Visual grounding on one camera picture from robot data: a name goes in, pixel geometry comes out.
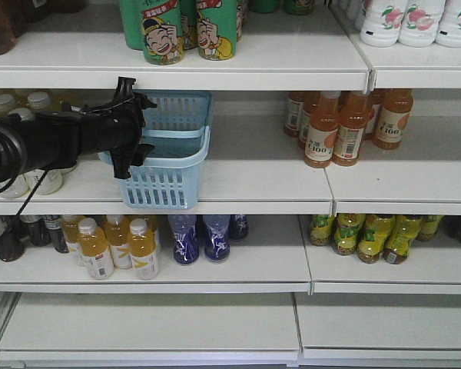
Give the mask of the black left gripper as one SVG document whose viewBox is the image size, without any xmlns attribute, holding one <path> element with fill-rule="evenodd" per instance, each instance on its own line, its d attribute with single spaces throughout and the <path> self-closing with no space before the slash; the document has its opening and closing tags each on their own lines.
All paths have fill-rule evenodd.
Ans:
<svg viewBox="0 0 461 369">
<path fill-rule="evenodd" d="M 143 165 L 155 149 L 154 145 L 139 142 L 144 126 L 143 111 L 158 105 L 145 93 L 136 92 L 135 82 L 135 78 L 118 78 L 113 109 L 93 108 L 80 112 L 78 152 L 110 151 L 117 179 L 129 179 L 129 168 Z"/>
</svg>

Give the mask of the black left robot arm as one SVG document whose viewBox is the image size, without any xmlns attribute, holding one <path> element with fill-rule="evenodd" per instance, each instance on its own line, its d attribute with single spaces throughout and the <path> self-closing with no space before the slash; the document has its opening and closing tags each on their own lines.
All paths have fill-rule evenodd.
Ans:
<svg viewBox="0 0 461 369">
<path fill-rule="evenodd" d="M 113 99 L 73 111 L 40 111 L 32 120 L 0 118 L 0 182 L 35 169 L 74 166 L 80 155 L 108 151 L 117 179 L 142 165 L 152 146 L 141 143 L 144 110 L 156 104 L 133 89 L 133 78 L 120 77 Z"/>
</svg>

